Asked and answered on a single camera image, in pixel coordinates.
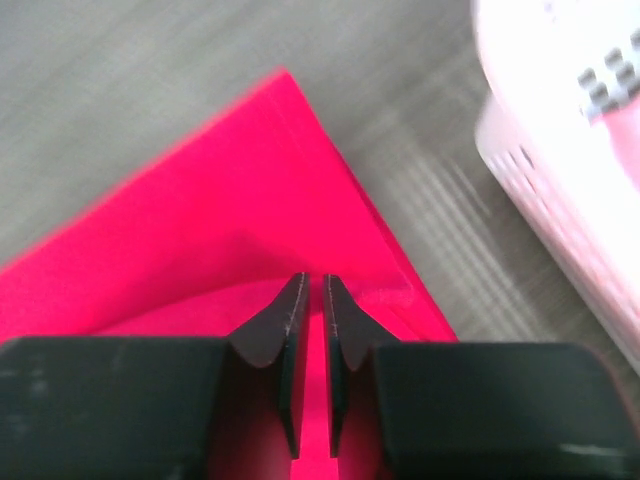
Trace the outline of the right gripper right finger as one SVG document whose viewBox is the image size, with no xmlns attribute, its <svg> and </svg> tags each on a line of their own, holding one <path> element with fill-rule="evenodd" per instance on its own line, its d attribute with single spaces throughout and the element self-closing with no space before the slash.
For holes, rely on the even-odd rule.
<svg viewBox="0 0 640 480">
<path fill-rule="evenodd" d="M 330 452 L 343 479 L 635 479 L 639 426 L 567 343 L 403 341 L 324 281 Z"/>
</svg>

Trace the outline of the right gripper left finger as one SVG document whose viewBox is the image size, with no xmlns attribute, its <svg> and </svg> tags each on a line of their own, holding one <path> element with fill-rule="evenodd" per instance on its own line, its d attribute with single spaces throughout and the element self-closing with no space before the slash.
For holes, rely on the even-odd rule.
<svg viewBox="0 0 640 480">
<path fill-rule="evenodd" d="M 26 336 L 1 349 L 5 479 L 286 479 L 310 280 L 225 336 Z"/>
</svg>

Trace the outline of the magenta t shirt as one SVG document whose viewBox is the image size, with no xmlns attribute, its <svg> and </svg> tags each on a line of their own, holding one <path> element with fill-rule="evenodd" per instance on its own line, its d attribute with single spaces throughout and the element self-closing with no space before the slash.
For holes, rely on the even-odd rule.
<svg viewBox="0 0 640 480">
<path fill-rule="evenodd" d="M 4 267 L 1 336 L 222 334 L 298 272 L 311 338 L 291 475 L 334 479 L 323 277 L 404 340 L 455 335 L 285 70 Z"/>
</svg>

